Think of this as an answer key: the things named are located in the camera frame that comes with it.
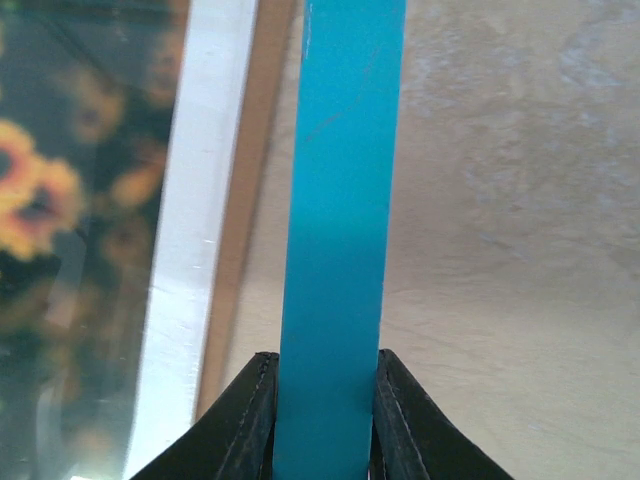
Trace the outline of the sunflower photo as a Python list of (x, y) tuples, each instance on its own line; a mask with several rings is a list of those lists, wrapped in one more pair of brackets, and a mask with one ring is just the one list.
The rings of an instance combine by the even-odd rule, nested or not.
[(186, 1), (1, 5), (1, 475), (119, 479)]

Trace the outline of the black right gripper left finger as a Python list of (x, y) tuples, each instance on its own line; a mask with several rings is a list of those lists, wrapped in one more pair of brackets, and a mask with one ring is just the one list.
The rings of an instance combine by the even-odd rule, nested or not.
[(134, 480), (273, 477), (279, 355), (259, 352), (214, 404)]

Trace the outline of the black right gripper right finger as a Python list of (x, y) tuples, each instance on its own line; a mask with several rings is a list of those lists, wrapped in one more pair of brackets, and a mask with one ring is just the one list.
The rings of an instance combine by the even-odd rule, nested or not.
[(379, 352), (372, 479), (512, 480), (445, 416), (390, 349)]

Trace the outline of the teal picture frame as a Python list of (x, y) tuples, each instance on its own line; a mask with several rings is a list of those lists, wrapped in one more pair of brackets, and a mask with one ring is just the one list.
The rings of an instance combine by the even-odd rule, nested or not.
[(402, 1), (305, 5), (276, 479), (368, 475), (405, 12)]

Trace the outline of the white mat board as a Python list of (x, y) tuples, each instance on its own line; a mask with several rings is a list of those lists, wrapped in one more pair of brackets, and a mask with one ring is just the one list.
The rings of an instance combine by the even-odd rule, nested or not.
[(126, 479), (194, 421), (257, 9), (255, 1), (191, 4)]

